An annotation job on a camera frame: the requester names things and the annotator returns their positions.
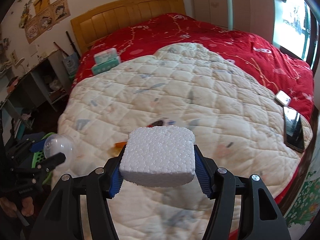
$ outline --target white quilt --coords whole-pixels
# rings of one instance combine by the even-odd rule
[[[288,185],[301,154],[284,144],[283,109],[272,91],[201,44],[178,43],[81,81],[59,119],[59,133],[70,135],[76,157],[68,169],[89,174],[116,156],[114,143],[160,115],[175,115],[193,131],[206,157],[234,175],[259,174],[274,197]],[[312,138],[303,118],[305,146]],[[146,188],[124,181],[108,201],[120,239],[201,239],[213,201],[197,179],[176,188]],[[237,229],[236,198],[231,231]],[[90,239],[88,221],[84,234]]]

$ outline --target black smartphone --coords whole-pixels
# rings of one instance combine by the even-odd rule
[[[291,149],[304,151],[301,115],[294,109],[284,106],[284,143]]]

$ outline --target wooden headboard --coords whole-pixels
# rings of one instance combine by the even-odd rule
[[[165,13],[186,14],[183,0],[119,0],[89,10],[71,20],[82,53],[99,39]]]

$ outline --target cartoon poster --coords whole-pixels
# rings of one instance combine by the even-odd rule
[[[50,5],[50,0],[35,0],[33,5],[35,7],[36,14],[39,14],[42,10]]]
[[[57,0],[50,6],[52,7],[55,23],[58,23],[70,16],[67,0]]]
[[[40,30],[38,28],[38,17],[33,17],[27,24],[24,26],[26,32],[26,37],[29,42],[33,42],[36,38],[40,36]]]
[[[22,15],[21,15],[21,19],[20,19],[20,22],[19,22],[19,28],[20,29],[23,29],[25,27],[27,21],[32,18],[32,15],[30,14],[30,10],[29,10],[29,7],[30,7],[31,3],[32,3],[32,1],[29,0],[29,2],[24,5],[23,12],[22,12]]]
[[[42,12],[38,14],[38,27],[40,34],[44,33],[48,29],[52,28],[54,25],[53,13],[50,10],[50,7],[47,7]]]

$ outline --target metal screw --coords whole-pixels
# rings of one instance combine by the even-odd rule
[[[259,181],[259,180],[260,180],[260,177],[259,177],[258,175],[256,175],[256,174],[253,174],[253,175],[251,176],[251,178],[252,178],[253,180],[255,180],[255,181]]]
[[[227,170],[225,168],[218,168],[218,172],[220,174],[226,174],[227,173]]]
[[[102,174],[102,173],[104,173],[104,168],[97,168],[95,170],[95,172],[96,172],[96,174]]]
[[[69,174],[64,174],[64,175],[61,177],[61,179],[62,179],[63,181],[66,181],[66,180],[70,179],[70,175],[69,175]]]

